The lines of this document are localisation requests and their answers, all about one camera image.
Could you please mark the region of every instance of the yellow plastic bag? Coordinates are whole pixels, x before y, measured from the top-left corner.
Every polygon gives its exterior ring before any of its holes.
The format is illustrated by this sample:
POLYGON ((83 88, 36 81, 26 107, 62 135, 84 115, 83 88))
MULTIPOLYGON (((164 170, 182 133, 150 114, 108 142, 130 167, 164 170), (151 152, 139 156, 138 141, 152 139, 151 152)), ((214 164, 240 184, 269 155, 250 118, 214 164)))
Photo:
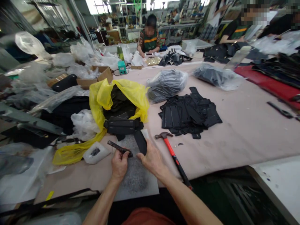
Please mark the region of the yellow plastic bag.
POLYGON ((94 83, 90 86, 90 107, 95 122, 101 132, 85 143, 65 146, 58 149, 52 161, 54 165, 67 165, 79 162, 85 151, 88 150, 94 142, 99 142, 105 136, 107 130, 103 126, 105 121, 103 108, 110 110, 113 105, 110 94, 114 85, 117 85, 123 94, 137 107, 135 115, 130 117, 130 119, 140 117, 142 122, 148 122, 147 112, 149 102, 146 98, 147 88, 145 88, 144 85, 124 79, 113 80, 111 84, 108 83, 107 79, 94 83))

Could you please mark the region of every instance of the bag of black parts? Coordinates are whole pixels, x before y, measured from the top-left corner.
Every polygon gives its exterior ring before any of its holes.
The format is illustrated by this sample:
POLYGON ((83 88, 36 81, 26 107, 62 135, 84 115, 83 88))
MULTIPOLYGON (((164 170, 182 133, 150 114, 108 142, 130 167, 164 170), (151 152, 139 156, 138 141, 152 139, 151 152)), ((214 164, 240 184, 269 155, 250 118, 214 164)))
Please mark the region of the bag of black parts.
POLYGON ((147 81, 148 99, 151 104, 162 102, 181 92, 188 80, 188 73, 179 70, 162 70, 147 81))
POLYGON ((212 65, 203 63, 192 72, 194 77, 211 83, 224 91, 238 89, 241 83, 246 79, 229 69, 221 69, 212 65))

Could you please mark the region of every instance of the hammer head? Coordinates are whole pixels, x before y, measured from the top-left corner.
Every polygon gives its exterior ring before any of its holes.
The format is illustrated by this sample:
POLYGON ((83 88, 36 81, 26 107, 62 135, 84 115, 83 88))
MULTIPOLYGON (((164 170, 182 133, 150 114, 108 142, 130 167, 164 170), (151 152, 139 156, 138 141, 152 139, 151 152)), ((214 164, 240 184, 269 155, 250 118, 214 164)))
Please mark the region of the hammer head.
POLYGON ((166 139, 167 136, 173 136, 172 134, 168 133, 168 132, 162 132, 160 134, 155 135, 155 139, 159 139, 159 138, 163 138, 166 139))

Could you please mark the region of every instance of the black shirt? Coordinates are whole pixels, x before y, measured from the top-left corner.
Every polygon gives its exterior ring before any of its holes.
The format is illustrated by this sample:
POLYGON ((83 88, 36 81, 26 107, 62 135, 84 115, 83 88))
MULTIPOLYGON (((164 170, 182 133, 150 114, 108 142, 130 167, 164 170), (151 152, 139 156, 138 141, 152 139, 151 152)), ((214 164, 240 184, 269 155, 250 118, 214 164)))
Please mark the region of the black shirt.
POLYGON ((269 34, 282 34, 283 32, 287 31, 288 29, 291 29, 291 31, 295 31, 298 29, 294 29, 295 27, 292 26, 293 21, 293 15, 287 14, 283 17, 280 17, 278 20, 271 22, 270 25, 264 29, 262 34, 258 38, 262 38, 264 36, 267 36, 269 34))
POLYGON ((228 24, 228 26, 223 30, 222 36, 215 41, 215 44, 220 43, 220 40, 224 35, 228 35, 229 36, 228 40, 231 40, 230 36, 236 31, 236 29, 240 25, 242 25, 241 17, 238 17, 235 20, 231 21, 231 23, 228 24))

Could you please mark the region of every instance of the green bottle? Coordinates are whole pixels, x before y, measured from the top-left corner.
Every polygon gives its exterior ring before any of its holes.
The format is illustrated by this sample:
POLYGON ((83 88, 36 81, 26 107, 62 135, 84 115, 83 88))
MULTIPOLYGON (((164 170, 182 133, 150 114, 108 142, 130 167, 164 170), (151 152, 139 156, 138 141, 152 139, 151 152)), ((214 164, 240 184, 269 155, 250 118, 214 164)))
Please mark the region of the green bottle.
POLYGON ((124 61, 124 55, 123 55, 123 50, 121 45, 117 45, 117 54, 118 54, 118 58, 124 61))

